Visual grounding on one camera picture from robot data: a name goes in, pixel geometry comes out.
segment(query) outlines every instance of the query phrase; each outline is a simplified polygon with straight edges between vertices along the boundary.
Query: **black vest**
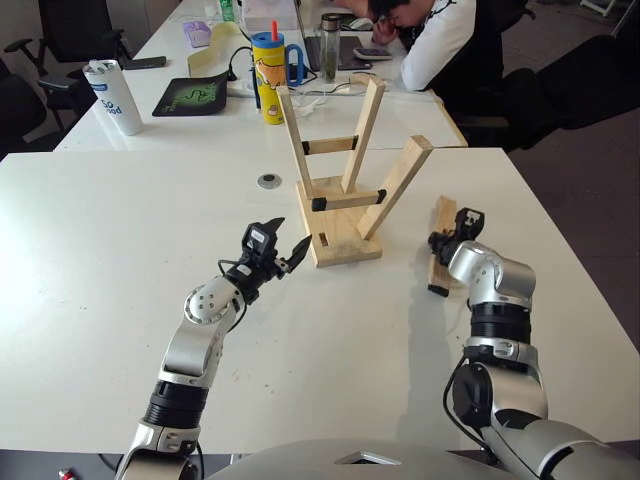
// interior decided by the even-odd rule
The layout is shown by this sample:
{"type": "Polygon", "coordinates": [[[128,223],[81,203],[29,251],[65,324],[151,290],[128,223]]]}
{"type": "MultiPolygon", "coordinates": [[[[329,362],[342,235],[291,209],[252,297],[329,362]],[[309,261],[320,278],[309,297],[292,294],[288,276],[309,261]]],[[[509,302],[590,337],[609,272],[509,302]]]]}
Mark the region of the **black vest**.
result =
{"type": "MultiPolygon", "coordinates": [[[[402,43],[409,49],[418,35],[416,29],[405,29],[401,32],[402,43]]],[[[491,1],[477,0],[473,35],[425,90],[433,89],[451,111],[485,112],[487,91],[498,89],[502,72],[502,37],[491,1]]]]}

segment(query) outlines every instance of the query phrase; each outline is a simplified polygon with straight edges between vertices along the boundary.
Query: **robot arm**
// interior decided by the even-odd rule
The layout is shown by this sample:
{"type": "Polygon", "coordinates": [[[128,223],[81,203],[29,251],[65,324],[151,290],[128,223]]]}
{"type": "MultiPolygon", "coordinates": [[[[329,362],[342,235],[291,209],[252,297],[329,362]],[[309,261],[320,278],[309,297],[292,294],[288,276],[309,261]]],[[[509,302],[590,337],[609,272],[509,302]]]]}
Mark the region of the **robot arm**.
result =
{"type": "Polygon", "coordinates": [[[116,480],[190,479],[189,462],[200,434],[200,416],[222,357],[225,335],[242,319],[258,289],[282,278],[304,259],[311,237],[291,258],[278,258],[276,230],[284,221],[249,225],[242,256],[222,276],[195,288],[184,305],[182,323],[165,353],[144,417],[116,473],[116,480]]]}
{"type": "Polygon", "coordinates": [[[453,233],[429,237],[438,261],[469,288],[471,336],[449,385],[457,418],[523,479],[640,478],[634,458],[547,419],[538,351],[530,343],[535,274],[473,241],[483,224],[482,213],[463,209],[453,233]]]}

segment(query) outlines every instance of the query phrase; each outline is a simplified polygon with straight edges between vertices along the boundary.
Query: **blue handle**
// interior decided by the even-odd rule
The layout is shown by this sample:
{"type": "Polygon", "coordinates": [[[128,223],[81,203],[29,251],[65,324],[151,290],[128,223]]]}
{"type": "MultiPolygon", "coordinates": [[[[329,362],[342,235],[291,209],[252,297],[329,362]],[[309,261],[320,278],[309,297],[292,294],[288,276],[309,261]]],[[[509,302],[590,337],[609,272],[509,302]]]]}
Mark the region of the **blue handle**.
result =
{"type": "Polygon", "coordinates": [[[302,83],[302,80],[304,80],[304,57],[302,56],[302,49],[295,43],[292,43],[291,45],[287,45],[285,47],[284,63],[286,64],[285,71],[287,74],[287,85],[289,85],[290,87],[297,87],[302,83]],[[289,54],[292,50],[295,50],[298,53],[298,65],[296,68],[296,78],[294,80],[289,78],[289,54]]]}

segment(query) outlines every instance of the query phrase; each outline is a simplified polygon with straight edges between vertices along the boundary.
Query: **purple box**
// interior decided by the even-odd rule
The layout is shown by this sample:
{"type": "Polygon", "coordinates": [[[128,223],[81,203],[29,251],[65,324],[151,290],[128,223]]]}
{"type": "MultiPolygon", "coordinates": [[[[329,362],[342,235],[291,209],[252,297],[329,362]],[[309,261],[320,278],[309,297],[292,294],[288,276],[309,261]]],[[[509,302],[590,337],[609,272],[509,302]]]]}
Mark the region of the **purple box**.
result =
{"type": "Polygon", "coordinates": [[[207,47],[209,46],[209,39],[211,38],[211,30],[207,27],[207,24],[201,21],[184,22],[182,24],[182,30],[187,36],[187,40],[193,48],[207,47]]]}

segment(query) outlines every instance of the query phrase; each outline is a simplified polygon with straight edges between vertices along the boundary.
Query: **office chair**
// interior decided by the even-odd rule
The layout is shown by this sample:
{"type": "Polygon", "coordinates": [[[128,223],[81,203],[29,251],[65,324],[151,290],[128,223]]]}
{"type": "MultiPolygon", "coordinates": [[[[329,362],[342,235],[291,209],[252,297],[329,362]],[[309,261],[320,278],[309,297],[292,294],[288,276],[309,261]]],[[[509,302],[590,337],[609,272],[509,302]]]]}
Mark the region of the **office chair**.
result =
{"type": "Polygon", "coordinates": [[[58,63],[88,62],[92,59],[119,59],[130,55],[122,44],[123,30],[113,30],[106,0],[38,0],[43,38],[38,45],[37,56],[27,45],[33,40],[23,38],[4,51],[12,53],[20,50],[35,65],[39,82],[47,97],[47,108],[63,130],[59,110],[73,110],[81,117],[96,100],[82,70],[67,74],[70,87],[66,91],[50,88],[49,82],[61,84],[62,79],[48,77],[45,69],[45,53],[49,49],[58,63]]]}
{"type": "Polygon", "coordinates": [[[537,73],[507,75],[500,115],[451,112],[469,146],[529,149],[558,128],[574,130],[640,107],[638,2],[616,36],[593,37],[537,73]]]}
{"type": "Polygon", "coordinates": [[[0,105],[0,160],[13,152],[51,151],[64,136],[64,132],[54,132],[28,143],[24,141],[24,135],[45,121],[47,110],[33,88],[22,77],[11,74],[2,60],[0,105]]]}
{"type": "Polygon", "coordinates": [[[500,33],[509,30],[525,15],[535,20],[536,14],[527,8],[527,2],[528,0],[490,0],[496,27],[500,33]]]}

